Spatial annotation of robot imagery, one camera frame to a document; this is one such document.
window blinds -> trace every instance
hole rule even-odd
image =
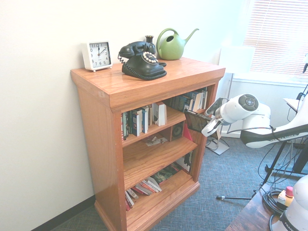
[[[251,71],[308,78],[308,0],[255,0],[244,45],[256,48]]]

white alarm clock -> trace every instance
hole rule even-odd
[[[85,68],[96,71],[112,66],[108,41],[86,42],[81,44]]]

black rotary telephone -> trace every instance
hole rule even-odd
[[[122,47],[118,59],[123,64],[122,72],[126,75],[143,80],[153,80],[164,77],[166,63],[161,63],[155,56],[155,45],[148,42],[133,42]]]

wooden bookshelf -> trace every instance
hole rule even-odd
[[[157,126],[156,124],[153,124],[151,126],[149,126],[148,129],[148,133],[140,133],[140,136],[134,136],[134,135],[130,135],[127,137],[127,139],[125,141],[122,141],[122,146],[126,147],[136,141],[139,141],[141,139],[144,139],[150,135],[153,135],[159,131],[162,131],[172,125],[175,125],[177,123],[180,123],[182,121],[184,121],[185,118],[185,114],[182,112],[179,112],[171,107],[167,107],[167,123],[163,126]]]
[[[71,71],[77,86],[87,142],[95,208],[110,231],[147,231],[199,188],[199,173],[206,138],[191,131],[193,141],[182,137],[153,147],[141,139],[152,134],[171,136],[171,127],[185,115],[167,108],[167,124],[150,126],[148,133],[121,140],[121,114],[151,103],[207,87],[207,104],[215,100],[225,68],[192,59],[166,61],[167,75],[143,81],[124,75],[122,64],[92,72]],[[162,184],[162,192],[141,196],[126,212],[125,189],[194,150],[190,173],[180,171]]]
[[[181,137],[148,147],[139,141],[123,149],[125,190],[167,167],[197,147],[197,144]]]

green watering can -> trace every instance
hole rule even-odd
[[[171,36],[165,38],[162,41],[162,43],[159,45],[161,36],[166,31],[169,31],[169,30],[173,31],[174,35],[171,35]],[[197,28],[197,29],[193,30],[193,32],[187,37],[187,39],[181,39],[179,34],[172,28],[167,28],[167,29],[163,30],[160,33],[160,35],[158,36],[157,43],[156,43],[157,52],[158,52],[159,56],[162,59],[165,59],[165,60],[180,59],[183,55],[184,47],[185,47],[186,43],[191,38],[191,36],[194,34],[194,32],[196,32],[197,30],[199,30],[199,29]]]

